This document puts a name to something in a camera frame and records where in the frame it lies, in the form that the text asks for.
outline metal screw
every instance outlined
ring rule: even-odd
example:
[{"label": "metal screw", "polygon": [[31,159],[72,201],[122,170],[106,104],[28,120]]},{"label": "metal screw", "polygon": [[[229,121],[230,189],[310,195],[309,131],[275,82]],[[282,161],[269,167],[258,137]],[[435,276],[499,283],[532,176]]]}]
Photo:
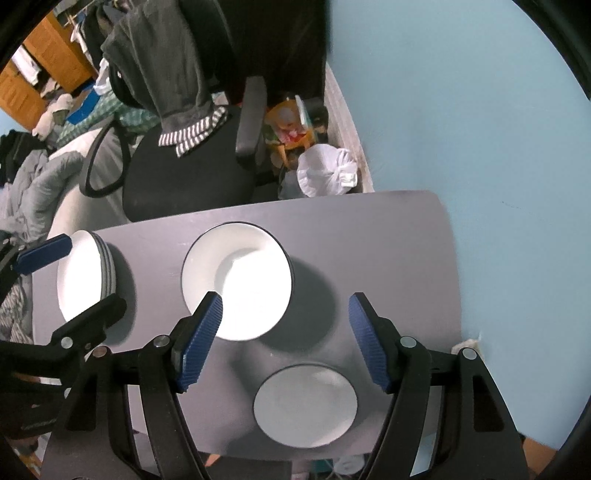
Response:
[{"label": "metal screw", "polygon": [[476,360],[476,358],[478,357],[476,351],[472,350],[471,348],[464,348],[464,350],[462,350],[462,355],[465,356],[468,360]]},{"label": "metal screw", "polygon": [[70,337],[64,337],[61,339],[60,343],[62,348],[69,349],[72,348],[72,345],[74,345],[74,340],[72,340]]},{"label": "metal screw", "polygon": [[157,348],[167,346],[170,343],[170,337],[168,335],[158,335],[154,339],[154,346]]},{"label": "metal screw", "polygon": [[417,341],[413,337],[402,337],[400,339],[400,345],[405,346],[406,348],[415,348],[417,346]]},{"label": "metal screw", "polygon": [[101,346],[96,347],[93,350],[92,356],[95,356],[97,358],[100,358],[102,356],[105,356],[108,351],[109,351],[109,349],[107,347],[101,345]]}]

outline office chair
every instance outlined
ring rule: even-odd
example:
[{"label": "office chair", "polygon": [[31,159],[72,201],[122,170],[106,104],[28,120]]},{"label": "office chair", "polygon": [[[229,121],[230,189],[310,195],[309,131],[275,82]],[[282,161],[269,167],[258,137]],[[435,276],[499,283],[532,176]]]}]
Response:
[{"label": "office chair", "polygon": [[[181,3],[182,8],[186,5],[189,3]],[[80,191],[89,197],[102,197],[122,187],[123,209],[133,222],[250,203],[256,183],[255,165],[265,155],[265,80],[260,76],[241,80],[232,37],[217,0],[193,1],[184,14],[189,24],[199,26],[193,34],[203,70],[211,79],[210,90],[226,93],[229,117],[214,134],[180,158],[173,147],[158,146],[160,125],[146,133],[133,155],[116,120],[103,129],[85,159]],[[111,74],[115,94],[124,103],[137,106],[114,67]],[[110,128],[115,128],[121,140],[124,167],[116,182],[95,190],[90,182],[94,157]]]}]

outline chair armrest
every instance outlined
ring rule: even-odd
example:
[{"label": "chair armrest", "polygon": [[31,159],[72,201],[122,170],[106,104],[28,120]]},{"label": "chair armrest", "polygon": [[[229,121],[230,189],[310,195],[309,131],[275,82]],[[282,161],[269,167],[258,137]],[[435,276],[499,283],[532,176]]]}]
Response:
[{"label": "chair armrest", "polygon": [[[102,141],[105,139],[106,134],[109,132],[111,128],[115,129],[115,134],[119,138],[119,143],[121,145],[121,156],[122,156],[122,163],[123,168],[121,172],[121,176],[115,180],[112,184],[107,185],[101,189],[95,190],[90,185],[90,176],[92,175],[92,167],[95,163],[96,154],[99,151],[100,145]],[[127,169],[129,167],[129,162],[131,161],[131,153],[129,151],[129,144],[125,139],[125,131],[121,124],[115,119],[114,116],[109,118],[109,122],[100,131],[99,135],[95,138],[95,141],[92,142],[90,146],[90,150],[84,159],[82,164],[82,171],[80,172],[80,192],[82,195],[90,198],[101,198],[106,197],[107,195],[113,193],[115,190],[121,188],[125,181],[125,175],[127,173]]]},{"label": "chair armrest", "polygon": [[248,77],[236,136],[236,158],[241,164],[254,162],[267,111],[267,86],[263,77]]}]

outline light blue wall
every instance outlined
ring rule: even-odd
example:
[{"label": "light blue wall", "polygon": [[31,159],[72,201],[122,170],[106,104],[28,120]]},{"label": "light blue wall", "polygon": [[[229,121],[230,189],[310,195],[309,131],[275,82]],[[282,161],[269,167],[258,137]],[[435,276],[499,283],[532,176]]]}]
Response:
[{"label": "light blue wall", "polygon": [[449,211],[464,337],[554,447],[591,393],[591,106],[511,0],[333,0],[329,63],[377,190]]},{"label": "light blue wall", "polygon": [[26,130],[16,123],[10,116],[0,109],[0,135],[7,134],[10,130],[25,132]]}]

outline table surface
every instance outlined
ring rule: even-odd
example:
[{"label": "table surface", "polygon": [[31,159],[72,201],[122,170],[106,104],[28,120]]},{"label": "table surface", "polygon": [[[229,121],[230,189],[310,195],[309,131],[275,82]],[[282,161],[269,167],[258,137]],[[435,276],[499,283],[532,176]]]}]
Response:
[{"label": "table surface", "polygon": [[[100,231],[117,272],[125,317],[108,330],[114,352],[143,347],[189,314],[180,288],[184,258],[211,227],[251,222],[289,254],[294,294],[270,332],[249,342],[215,339],[199,382],[180,396],[198,450],[263,460],[321,459],[371,451],[390,397],[371,382],[348,321],[348,298],[364,292],[375,310],[430,349],[460,340],[460,296],[447,213],[429,192],[382,192],[287,200],[208,210]],[[57,264],[33,275],[35,342],[63,324]],[[292,449],[267,437],[252,403],[260,385],[290,365],[327,365],[358,395],[353,426],[314,449]],[[130,387],[134,428],[145,432],[138,389]],[[437,410],[424,434],[434,431]]]}]

